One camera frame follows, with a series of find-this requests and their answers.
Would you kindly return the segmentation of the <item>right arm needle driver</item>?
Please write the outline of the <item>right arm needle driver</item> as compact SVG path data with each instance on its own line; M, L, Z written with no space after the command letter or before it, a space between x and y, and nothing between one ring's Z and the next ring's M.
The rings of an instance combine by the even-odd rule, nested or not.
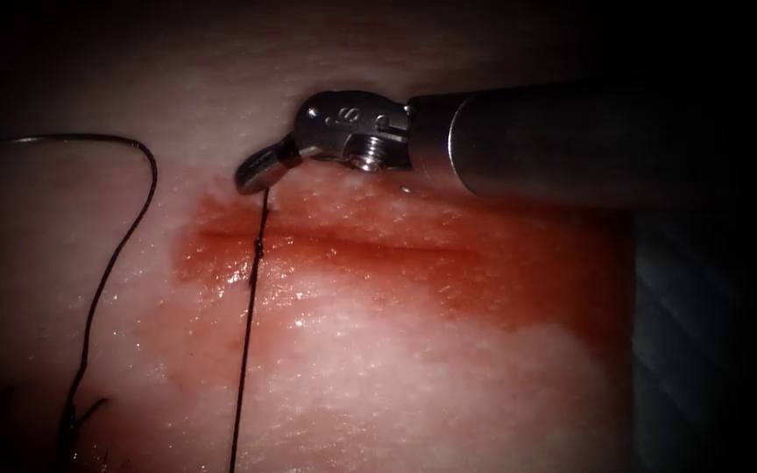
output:
M368 173L410 171L411 119L408 105L376 93L322 91L298 108L292 137L304 159Z

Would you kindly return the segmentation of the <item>right arm needle driver jaw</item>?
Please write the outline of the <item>right arm needle driver jaw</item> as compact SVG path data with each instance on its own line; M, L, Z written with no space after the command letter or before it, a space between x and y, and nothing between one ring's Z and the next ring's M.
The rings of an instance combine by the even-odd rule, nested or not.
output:
M234 181L241 195L263 192L301 164L300 149L291 133L257 152L239 165Z

